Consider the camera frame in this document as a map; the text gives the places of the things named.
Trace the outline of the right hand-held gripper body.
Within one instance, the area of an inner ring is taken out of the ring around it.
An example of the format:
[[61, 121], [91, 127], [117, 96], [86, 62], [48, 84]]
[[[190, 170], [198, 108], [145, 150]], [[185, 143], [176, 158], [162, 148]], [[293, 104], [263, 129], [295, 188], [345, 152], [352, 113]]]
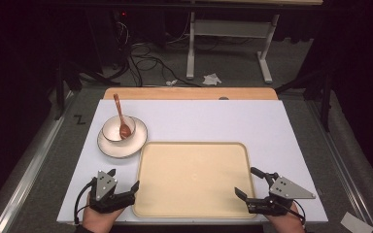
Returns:
[[268, 196], [263, 199], [244, 195], [244, 202], [250, 214], [285, 216], [291, 213], [299, 216], [290, 207], [296, 199], [315, 199], [316, 195], [289, 179], [279, 175], [258, 175], [268, 183]]

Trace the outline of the metal floor rail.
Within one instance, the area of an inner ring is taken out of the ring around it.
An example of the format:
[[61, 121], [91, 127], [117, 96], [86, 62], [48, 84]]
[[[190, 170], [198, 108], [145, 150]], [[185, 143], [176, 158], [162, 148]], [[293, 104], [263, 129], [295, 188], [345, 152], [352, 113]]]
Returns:
[[17, 182], [17, 186], [11, 195], [11, 198], [5, 205], [0, 215], [0, 233], [8, 233], [13, 222], [15, 221], [19, 211], [21, 210], [25, 200], [27, 199], [42, 166], [51, 149], [51, 145], [60, 130], [65, 117], [63, 114], [69, 110], [76, 98], [76, 94], [69, 90], [65, 96], [64, 111], [60, 116], [54, 116], [49, 123], [46, 124], [41, 133], [39, 133], [38, 141], [34, 144], [36, 149], [32, 153], [30, 161], [22, 173], [21, 178]]
[[373, 217], [369, 213], [365, 200], [361, 192], [358, 190], [344, 160], [342, 159], [341, 153], [339, 152], [339, 149], [337, 149], [335, 141], [333, 140], [330, 132], [324, 128], [321, 122], [319, 107], [314, 101], [307, 101], [306, 104], [323, 135], [326, 145], [329, 148], [330, 157], [335, 166], [337, 176], [343, 185], [349, 202], [355, 211], [356, 217], [373, 227]]

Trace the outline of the black metal stand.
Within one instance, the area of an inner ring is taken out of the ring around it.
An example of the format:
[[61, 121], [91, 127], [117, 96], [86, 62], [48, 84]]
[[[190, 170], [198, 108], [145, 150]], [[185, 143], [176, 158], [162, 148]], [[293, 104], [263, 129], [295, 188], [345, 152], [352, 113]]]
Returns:
[[282, 93], [292, 88], [305, 85], [303, 97], [305, 100], [321, 99], [320, 122], [326, 132], [329, 131], [328, 117], [330, 110], [330, 93], [332, 73], [330, 71], [317, 70], [310, 74], [285, 83], [275, 89], [276, 93]]
[[56, 83], [55, 83], [55, 93], [56, 93], [56, 117], [55, 119], [60, 119], [66, 111], [66, 97], [64, 85], [67, 84], [69, 89], [72, 91], [80, 91], [82, 89], [82, 84], [80, 82], [79, 74], [84, 73], [94, 80], [108, 85], [108, 86], [120, 86], [120, 83], [115, 83], [107, 78], [101, 76], [100, 74], [93, 72], [85, 67], [79, 65], [76, 62], [61, 59], [58, 62], [56, 68]]

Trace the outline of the person's right hand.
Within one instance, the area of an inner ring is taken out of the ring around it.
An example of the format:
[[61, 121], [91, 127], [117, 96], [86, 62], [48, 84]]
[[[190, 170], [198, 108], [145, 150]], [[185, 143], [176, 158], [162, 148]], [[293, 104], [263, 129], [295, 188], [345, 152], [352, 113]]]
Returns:
[[287, 213], [285, 216], [266, 216], [278, 233], [305, 233], [301, 219]]

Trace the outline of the white bowl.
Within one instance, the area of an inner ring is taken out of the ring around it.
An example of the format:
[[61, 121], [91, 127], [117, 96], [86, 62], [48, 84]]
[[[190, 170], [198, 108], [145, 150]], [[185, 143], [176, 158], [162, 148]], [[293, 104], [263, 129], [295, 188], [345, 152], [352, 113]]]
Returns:
[[120, 135], [120, 127], [121, 127], [121, 120], [119, 116], [113, 116], [109, 118], [102, 127], [102, 135], [110, 142], [113, 143], [121, 143], [124, 141], [129, 140], [135, 133], [136, 124], [134, 119], [131, 116], [123, 116], [124, 123], [128, 126], [130, 130], [129, 136], [121, 137]]

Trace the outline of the beige plastic tray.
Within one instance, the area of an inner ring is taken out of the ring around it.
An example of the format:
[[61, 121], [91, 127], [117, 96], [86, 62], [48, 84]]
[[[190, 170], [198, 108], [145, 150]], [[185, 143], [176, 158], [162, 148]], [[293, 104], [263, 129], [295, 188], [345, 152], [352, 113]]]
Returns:
[[254, 196], [241, 143], [149, 142], [141, 152], [139, 217], [252, 218], [236, 189]]

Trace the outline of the brown wooden spoon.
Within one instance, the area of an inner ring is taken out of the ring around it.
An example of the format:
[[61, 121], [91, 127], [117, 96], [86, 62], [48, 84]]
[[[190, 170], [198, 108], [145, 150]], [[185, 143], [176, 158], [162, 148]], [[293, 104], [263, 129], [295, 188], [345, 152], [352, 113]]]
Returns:
[[127, 139], [131, 135], [131, 130], [123, 118], [119, 96], [116, 93], [114, 94], [114, 100], [116, 103], [116, 107], [117, 107], [118, 114], [119, 114], [119, 120], [120, 120], [119, 135], [122, 139]]

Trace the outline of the white desk frame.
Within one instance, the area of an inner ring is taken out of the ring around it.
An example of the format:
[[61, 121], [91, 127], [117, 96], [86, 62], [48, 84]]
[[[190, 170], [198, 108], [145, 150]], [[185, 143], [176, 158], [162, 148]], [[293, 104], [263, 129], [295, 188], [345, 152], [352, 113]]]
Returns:
[[[247, 7], [312, 7], [320, 6], [323, 0], [188, 0], [191, 4], [199, 2], [223, 4], [232, 6], [247, 5]], [[263, 39], [264, 47], [256, 52], [256, 59], [265, 83], [273, 82], [266, 56], [270, 48], [280, 13], [274, 13], [264, 21], [244, 21], [242, 19], [196, 19], [195, 12], [189, 14], [188, 54], [186, 62], [186, 78], [194, 79], [195, 66], [195, 37], [215, 36], [247, 39]]]

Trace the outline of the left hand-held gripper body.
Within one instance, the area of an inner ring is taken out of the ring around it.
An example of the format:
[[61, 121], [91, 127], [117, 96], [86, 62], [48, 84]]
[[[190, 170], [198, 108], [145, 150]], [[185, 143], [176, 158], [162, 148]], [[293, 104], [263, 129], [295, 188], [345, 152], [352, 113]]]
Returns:
[[99, 171], [89, 195], [89, 207], [100, 214], [111, 213], [124, 209], [135, 203], [135, 194], [129, 191], [115, 194], [118, 180]]

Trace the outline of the white plate with dark rim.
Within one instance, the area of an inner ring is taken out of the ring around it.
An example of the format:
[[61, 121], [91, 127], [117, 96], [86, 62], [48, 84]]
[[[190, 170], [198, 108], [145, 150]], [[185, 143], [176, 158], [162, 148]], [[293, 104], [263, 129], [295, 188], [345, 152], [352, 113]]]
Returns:
[[106, 155], [114, 158], [125, 158], [136, 153], [147, 142], [148, 130], [144, 122], [136, 117], [133, 118], [135, 122], [135, 132], [133, 138], [128, 142], [124, 142], [122, 146], [119, 143], [109, 141], [99, 132], [97, 138], [98, 148]]

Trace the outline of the flat white paper sheet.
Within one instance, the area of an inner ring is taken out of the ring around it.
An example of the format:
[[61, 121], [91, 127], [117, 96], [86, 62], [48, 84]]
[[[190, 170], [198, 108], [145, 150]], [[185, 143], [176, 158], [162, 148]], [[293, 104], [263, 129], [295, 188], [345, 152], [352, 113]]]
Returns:
[[352, 233], [365, 233], [365, 223], [350, 213], [345, 213], [341, 224]]

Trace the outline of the large crumpled white paper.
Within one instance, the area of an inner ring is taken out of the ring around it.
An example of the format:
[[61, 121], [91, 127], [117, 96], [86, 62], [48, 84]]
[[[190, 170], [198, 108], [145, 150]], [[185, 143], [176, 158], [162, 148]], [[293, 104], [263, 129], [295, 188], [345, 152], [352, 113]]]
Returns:
[[205, 85], [217, 85], [218, 83], [221, 83], [221, 80], [216, 74], [210, 74], [204, 77], [203, 84]]

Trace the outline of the white table board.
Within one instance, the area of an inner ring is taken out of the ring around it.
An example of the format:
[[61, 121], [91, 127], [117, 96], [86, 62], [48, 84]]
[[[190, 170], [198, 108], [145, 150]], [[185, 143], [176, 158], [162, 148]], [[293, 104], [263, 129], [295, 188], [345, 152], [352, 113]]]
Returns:
[[[99, 171], [116, 169], [117, 192], [125, 192], [138, 181], [141, 152], [149, 142], [241, 143], [246, 147], [250, 170], [278, 173], [316, 195], [302, 199], [310, 222], [325, 222], [326, 213], [304, 157], [295, 138], [284, 104], [279, 100], [124, 100], [123, 111], [144, 122], [147, 142], [125, 158], [104, 154], [97, 138], [104, 123], [117, 115], [114, 101], [99, 102], [83, 150], [58, 214], [58, 221], [71, 223], [75, 208], [86, 202], [85, 185]], [[269, 187], [265, 180], [252, 175], [254, 196], [264, 198]], [[139, 217], [128, 207], [119, 217], [122, 223], [260, 223], [264, 218], [180, 218]]]

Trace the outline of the person's left hand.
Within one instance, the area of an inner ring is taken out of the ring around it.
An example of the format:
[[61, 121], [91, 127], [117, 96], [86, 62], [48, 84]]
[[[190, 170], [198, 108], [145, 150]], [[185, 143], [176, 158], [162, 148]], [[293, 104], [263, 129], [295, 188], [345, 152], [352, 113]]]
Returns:
[[77, 227], [76, 233], [110, 233], [122, 213], [123, 209], [119, 209], [111, 213], [100, 214], [90, 207], [85, 207], [82, 223]]

